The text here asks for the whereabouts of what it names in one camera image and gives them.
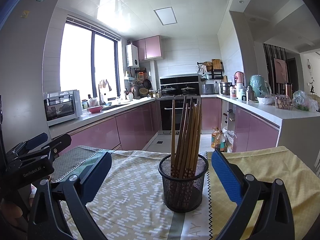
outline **mesh pen holder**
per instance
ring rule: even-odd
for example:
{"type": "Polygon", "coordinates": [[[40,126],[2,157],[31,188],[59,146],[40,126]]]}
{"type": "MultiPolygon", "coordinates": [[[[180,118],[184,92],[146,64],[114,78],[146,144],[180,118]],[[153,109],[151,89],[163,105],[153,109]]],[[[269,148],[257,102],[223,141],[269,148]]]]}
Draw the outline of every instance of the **mesh pen holder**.
{"type": "Polygon", "coordinates": [[[209,168],[209,163],[198,155],[195,175],[188,179],[171,177],[171,155],[164,157],[158,171],[162,176],[164,203],[174,212],[190,212],[202,202],[204,176],[209,168]]]}

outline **window frame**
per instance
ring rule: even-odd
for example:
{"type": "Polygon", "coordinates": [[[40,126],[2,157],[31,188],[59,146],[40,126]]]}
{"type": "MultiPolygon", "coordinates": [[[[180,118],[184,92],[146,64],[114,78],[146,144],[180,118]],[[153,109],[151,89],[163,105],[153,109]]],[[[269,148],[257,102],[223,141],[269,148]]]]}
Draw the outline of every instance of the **window frame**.
{"type": "Polygon", "coordinates": [[[91,83],[92,83],[92,95],[93,97],[98,97],[97,93],[97,87],[96,87],[96,79],[95,79],[95,65],[94,65],[94,42],[95,42],[95,35],[100,35],[108,40],[113,41],[114,43],[114,57],[115,57],[115,74],[116,74],[116,89],[117,89],[117,96],[120,96],[120,77],[119,77],[119,63],[118,63],[118,41],[108,37],[107,35],[104,35],[100,32],[97,32],[95,30],[92,30],[90,28],[86,28],[85,26],[82,26],[80,24],[66,21],[66,24],[74,25],[86,30],[91,31],[91,83]]]}

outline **window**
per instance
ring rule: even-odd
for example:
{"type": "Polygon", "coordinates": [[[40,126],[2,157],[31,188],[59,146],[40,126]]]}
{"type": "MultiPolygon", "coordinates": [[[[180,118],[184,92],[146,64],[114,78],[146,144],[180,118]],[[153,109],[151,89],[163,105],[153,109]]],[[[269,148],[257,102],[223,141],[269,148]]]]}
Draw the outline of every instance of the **window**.
{"type": "Polygon", "coordinates": [[[79,90],[80,99],[120,96],[117,41],[82,26],[66,23],[60,54],[61,91],[79,90]]]}

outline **microwave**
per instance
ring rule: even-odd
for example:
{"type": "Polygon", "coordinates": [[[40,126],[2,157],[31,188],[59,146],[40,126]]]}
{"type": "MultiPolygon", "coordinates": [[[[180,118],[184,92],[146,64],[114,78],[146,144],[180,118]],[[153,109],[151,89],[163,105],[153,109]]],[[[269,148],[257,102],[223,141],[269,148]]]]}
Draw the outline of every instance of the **microwave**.
{"type": "Polygon", "coordinates": [[[79,118],[82,115],[79,90],[43,94],[48,126],[79,118]]]}

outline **white water heater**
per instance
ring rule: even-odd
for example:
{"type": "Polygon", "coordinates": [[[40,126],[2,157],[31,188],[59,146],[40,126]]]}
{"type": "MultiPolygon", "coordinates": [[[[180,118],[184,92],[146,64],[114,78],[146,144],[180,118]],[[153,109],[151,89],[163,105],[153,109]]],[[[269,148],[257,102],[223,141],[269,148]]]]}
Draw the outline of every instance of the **white water heater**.
{"type": "Polygon", "coordinates": [[[125,46],[127,50],[127,67],[138,68],[139,67],[139,57],[138,48],[133,44],[125,46]]]}

